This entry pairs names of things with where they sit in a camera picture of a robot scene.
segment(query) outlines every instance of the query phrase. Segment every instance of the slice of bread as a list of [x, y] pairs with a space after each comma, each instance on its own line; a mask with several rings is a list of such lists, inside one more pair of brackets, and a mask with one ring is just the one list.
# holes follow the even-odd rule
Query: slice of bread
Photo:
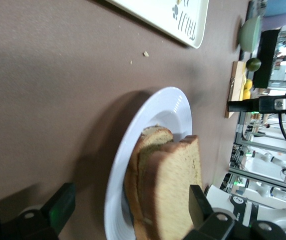
[[146, 162], [140, 203], [152, 240], [181, 240], [193, 228], [189, 186], [202, 186], [198, 137], [167, 143]]
[[173, 141], [172, 132], [161, 126], [152, 126], [141, 133], [125, 174], [124, 186], [129, 207], [134, 218], [134, 230], [137, 240], [149, 240], [143, 223], [144, 217], [139, 203], [138, 189], [141, 189], [142, 175], [146, 160], [162, 145]]

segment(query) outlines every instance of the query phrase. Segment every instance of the green bowl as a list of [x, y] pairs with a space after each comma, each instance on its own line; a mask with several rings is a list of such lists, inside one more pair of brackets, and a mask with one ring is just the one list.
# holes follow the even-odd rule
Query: green bowl
[[238, 33], [238, 42], [243, 51], [252, 53], [255, 50], [260, 31], [260, 16], [250, 18], [244, 23]]

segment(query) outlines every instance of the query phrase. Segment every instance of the wooden cutting board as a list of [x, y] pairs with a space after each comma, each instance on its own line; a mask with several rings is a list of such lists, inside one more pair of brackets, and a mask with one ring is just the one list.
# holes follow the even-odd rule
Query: wooden cutting board
[[[246, 62], [234, 61], [232, 68], [231, 81], [229, 83], [229, 92], [227, 101], [240, 101], [243, 98], [243, 89], [246, 82]], [[234, 112], [225, 110], [225, 117], [228, 119]]]

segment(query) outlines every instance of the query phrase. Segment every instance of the table surface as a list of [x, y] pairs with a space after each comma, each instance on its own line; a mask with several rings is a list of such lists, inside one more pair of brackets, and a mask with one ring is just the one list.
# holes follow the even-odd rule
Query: table surface
[[211, 0], [203, 43], [192, 49], [104, 1], [0, 0], [2, 219], [72, 181], [77, 206], [61, 239], [106, 239], [117, 146], [139, 106], [168, 86], [190, 102], [203, 186], [220, 186], [238, 116], [224, 118], [247, 4]]

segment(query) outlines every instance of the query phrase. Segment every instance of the white plate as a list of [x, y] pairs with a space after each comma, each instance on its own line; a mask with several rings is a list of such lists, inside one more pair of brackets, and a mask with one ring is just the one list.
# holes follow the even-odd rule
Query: white plate
[[201, 46], [209, 0], [107, 1], [193, 48]]
[[191, 109], [180, 89], [166, 87], [152, 95], [138, 110], [123, 136], [106, 191], [104, 222], [107, 240], [135, 240], [123, 181], [138, 137], [144, 128], [156, 124], [170, 129], [175, 142], [192, 134]]

